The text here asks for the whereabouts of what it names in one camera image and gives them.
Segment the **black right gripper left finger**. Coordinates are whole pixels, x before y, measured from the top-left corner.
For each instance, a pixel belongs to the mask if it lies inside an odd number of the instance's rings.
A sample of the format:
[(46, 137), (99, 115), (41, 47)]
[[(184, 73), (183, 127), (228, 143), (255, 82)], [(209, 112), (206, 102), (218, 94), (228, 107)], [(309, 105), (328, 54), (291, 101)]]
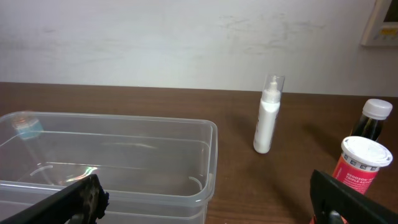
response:
[(1, 224), (96, 224), (108, 205), (109, 193), (103, 190), (98, 176), (90, 174)]

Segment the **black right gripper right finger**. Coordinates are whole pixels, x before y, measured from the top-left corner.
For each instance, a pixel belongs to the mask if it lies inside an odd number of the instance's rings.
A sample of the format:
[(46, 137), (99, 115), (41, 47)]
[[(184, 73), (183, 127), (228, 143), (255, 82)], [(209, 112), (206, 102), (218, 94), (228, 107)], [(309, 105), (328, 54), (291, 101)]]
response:
[(310, 198), (312, 223), (397, 223), (396, 213), (319, 170), (310, 179)]

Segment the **white dropper bottle clear cap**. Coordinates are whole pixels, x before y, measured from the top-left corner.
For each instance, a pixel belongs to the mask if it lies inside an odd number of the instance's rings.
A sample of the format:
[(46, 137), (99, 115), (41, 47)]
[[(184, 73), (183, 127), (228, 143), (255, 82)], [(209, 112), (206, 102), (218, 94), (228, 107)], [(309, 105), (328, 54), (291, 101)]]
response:
[(284, 81), (284, 76), (268, 75), (264, 84), (253, 141), (254, 150), (260, 154), (271, 148)]

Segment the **orange tablet tube white cap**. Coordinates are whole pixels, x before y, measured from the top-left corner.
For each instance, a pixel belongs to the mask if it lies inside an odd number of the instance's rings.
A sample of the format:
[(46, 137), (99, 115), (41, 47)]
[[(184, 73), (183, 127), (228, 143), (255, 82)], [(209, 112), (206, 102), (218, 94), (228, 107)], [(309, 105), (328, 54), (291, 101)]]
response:
[(386, 147), (361, 136), (344, 138), (341, 148), (342, 153), (332, 177), (361, 194), (366, 193), (379, 169), (393, 161)]

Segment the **dark bottle white cap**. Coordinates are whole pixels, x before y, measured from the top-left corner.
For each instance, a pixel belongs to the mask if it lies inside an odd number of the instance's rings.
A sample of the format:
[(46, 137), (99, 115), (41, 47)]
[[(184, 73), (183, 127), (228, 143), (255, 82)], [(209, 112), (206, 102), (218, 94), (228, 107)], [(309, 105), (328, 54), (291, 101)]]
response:
[(369, 99), (363, 106), (361, 117), (353, 126), (350, 136), (361, 136), (377, 141), (393, 105), (380, 99)]

